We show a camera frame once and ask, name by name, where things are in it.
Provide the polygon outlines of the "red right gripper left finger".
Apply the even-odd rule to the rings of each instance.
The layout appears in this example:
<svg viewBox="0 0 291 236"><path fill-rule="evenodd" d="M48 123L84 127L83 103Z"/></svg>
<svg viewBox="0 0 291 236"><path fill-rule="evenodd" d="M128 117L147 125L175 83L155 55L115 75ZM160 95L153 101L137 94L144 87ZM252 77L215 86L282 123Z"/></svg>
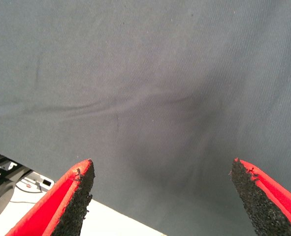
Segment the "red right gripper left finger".
<svg viewBox="0 0 291 236"><path fill-rule="evenodd" d="M8 236L79 236L92 200L91 159L71 167L7 233Z"/></svg>

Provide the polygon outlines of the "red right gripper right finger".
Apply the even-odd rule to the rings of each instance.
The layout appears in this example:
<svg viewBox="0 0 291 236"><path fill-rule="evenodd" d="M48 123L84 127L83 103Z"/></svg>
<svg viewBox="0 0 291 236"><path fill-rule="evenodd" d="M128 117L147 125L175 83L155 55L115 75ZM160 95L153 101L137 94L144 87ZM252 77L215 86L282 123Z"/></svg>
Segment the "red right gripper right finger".
<svg viewBox="0 0 291 236"><path fill-rule="evenodd" d="M291 192L252 163L235 158L231 180L258 236L291 236Z"/></svg>

